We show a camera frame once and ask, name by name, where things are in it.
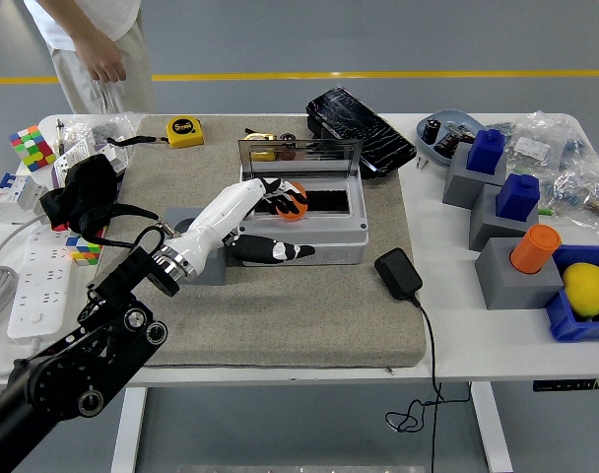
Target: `white shirt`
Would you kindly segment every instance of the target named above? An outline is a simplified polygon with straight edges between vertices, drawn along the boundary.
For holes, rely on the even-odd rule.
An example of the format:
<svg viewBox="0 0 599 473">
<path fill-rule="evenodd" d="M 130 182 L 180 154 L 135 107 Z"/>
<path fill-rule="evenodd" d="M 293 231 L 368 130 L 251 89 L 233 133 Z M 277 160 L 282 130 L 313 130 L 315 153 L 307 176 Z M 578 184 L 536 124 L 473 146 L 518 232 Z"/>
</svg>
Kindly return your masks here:
<svg viewBox="0 0 599 473">
<path fill-rule="evenodd" d="M 45 42 L 54 49 L 74 51 L 74 43 L 61 27 L 36 3 L 24 0 Z M 141 0 L 76 0 L 94 26 L 116 41 L 127 33 L 138 16 Z"/>
</svg>

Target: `rubik's cube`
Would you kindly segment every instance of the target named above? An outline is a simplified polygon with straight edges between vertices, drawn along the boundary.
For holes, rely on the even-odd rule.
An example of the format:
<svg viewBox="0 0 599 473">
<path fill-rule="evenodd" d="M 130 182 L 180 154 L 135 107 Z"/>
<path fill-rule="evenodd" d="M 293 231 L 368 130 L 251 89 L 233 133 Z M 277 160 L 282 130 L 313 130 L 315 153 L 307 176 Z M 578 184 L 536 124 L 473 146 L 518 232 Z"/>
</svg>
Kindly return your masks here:
<svg viewBox="0 0 599 473">
<path fill-rule="evenodd" d="M 67 237 L 65 247 L 70 252 L 72 259 L 79 266 L 94 266 L 99 264 L 101 244 L 89 243 L 82 236 L 73 232 Z"/>
<path fill-rule="evenodd" d="M 51 165 L 56 160 L 56 156 L 36 125 L 13 133 L 8 139 L 31 172 Z"/>
</svg>

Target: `power strip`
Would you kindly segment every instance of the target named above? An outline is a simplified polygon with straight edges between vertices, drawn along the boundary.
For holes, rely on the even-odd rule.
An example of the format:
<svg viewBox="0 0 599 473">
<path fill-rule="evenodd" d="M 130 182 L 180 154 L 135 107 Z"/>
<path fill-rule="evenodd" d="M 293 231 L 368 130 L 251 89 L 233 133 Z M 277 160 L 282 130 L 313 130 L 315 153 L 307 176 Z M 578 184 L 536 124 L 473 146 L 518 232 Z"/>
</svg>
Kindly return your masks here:
<svg viewBox="0 0 599 473">
<path fill-rule="evenodd" d="M 39 226 L 28 237 L 24 263 L 8 323 L 8 336 L 30 344 L 42 344 L 64 335 L 65 302 L 73 260 L 65 248 L 67 233 Z"/>
</svg>

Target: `blue tray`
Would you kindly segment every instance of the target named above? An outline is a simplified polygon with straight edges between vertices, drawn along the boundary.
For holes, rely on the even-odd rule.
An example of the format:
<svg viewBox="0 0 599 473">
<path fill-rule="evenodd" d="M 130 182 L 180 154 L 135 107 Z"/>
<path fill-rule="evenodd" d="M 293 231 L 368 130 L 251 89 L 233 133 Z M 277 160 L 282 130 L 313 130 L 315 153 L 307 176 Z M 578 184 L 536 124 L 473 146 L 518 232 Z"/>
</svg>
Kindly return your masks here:
<svg viewBox="0 0 599 473">
<path fill-rule="evenodd" d="M 425 126 L 427 126 L 428 120 L 437 120 L 440 123 L 439 132 L 437 133 L 437 138 L 434 143 L 428 145 L 424 141 L 422 141 L 422 135 L 425 131 Z M 481 130 L 487 130 L 488 128 L 479 123 L 476 119 L 470 116 L 468 113 L 465 113 L 460 110 L 442 110 L 434 113 L 433 115 L 429 115 L 427 118 L 418 123 L 416 127 L 416 134 L 418 135 L 418 139 L 420 143 L 434 161 L 439 163 L 442 166 L 450 166 L 451 159 L 445 158 L 440 155 L 436 150 L 433 149 L 433 146 L 437 144 L 446 133 L 448 133 L 448 128 L 446 128 L 446 123 L 453 122 L 456 126 L 464 125 L 468 130 L 472 132 L 473 135 L 477 136 L 477 133 Z"/>
<path fill-rule="evenodd" d="M 573 263 L 584 262 L 599 265 L 599 246 L 562 245 L 554 253 L 554 261 L 563 273 Z M 560 290 L 545 306 L 551 332 L 559 342 L 579 342 L 599 340 L 599 322 L 577 321 L 566 298 L 565 290 Z"/>
</svg>

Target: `white table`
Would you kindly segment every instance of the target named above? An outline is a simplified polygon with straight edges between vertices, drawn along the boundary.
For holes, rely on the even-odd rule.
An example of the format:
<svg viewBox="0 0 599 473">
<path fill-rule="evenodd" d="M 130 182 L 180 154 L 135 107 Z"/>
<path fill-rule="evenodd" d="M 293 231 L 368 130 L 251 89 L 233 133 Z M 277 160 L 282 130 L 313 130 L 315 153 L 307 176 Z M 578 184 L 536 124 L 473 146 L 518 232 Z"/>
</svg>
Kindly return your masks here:
<svg viewBox="0 0 599 473">
<path fill-rule="evenodd" d="M 427 114 L 382 116 L 412 143 L 419 144 L 416 125 Z M 473 116 L 483 124 L 491 124 L 521 115 L 474 113 Z M 50 133 L 54 132 L 55 120 L 56 117 L 47 117 L 39 125 L 48 141 L 53 139 Z M 419 155 L 424 155 L 421 147 Z M 415 161 L 400 169 L 414 263 L 424 281 L 420 301 L 433 326 L 438 379 L 490 381 L 599 377 L 599 341 L 556 342 L 549 332 L 549 319 L 543 309 L 486 310 L 474 268 L 479 253 L 467 249 L 469 211 L 441 203 L 445 175 L 446 168 L 433 161 L 422 170 L 416 169 Z M 543 217 L 541 223 L 555 227 L 566 244 L 599 244 L 597 234 L 572 223 Z M 0 225 L 0 239 L 8 231 L 9 226 Z M 23 255 L 21 241 L 20 237 L 14 240 L 0 257 L 0 262 L 19 267 Z M 77 269 L 75 287 L 70 288 L 68 295 L 74 318 L 85 302 L 83 283 L 92 277 L 91 268 Z M 6 326 L 0 320 L 0 366 L 4 363 L 10 366 L 14 358 L 25 355 L 25 349 L 14 346 L 6 338 Z M 380 369 L 144 368 L 133 377 L 129 386 L 398 382 L 430 377 L 428 350 L 415 367 L 392 372 Z M 503 451 L 498 415 L 495 418 L 496 408 L 492 414 L 490 411 L 494 407 L 490 384 L 475 383 L 473 393 L 477 410 L 485 411 L 484 419 L 492 420 L 480 424 L 491 471 L 511 471 L 509 460 L 505 458 L 506 450 Z M 123 419 L 128 419 L 129 427 L 133 429 L 123 428 L 120 439 L 128 446 L 118 442 L 114 467 L 116 464 L 126 466 L 114 471 L 132 471 L 129 460 L 134 462 L 145 394 L 144 388 L 127 391 Z M 486 438 L 496 440 L 487 444 Z"/>
</svg>

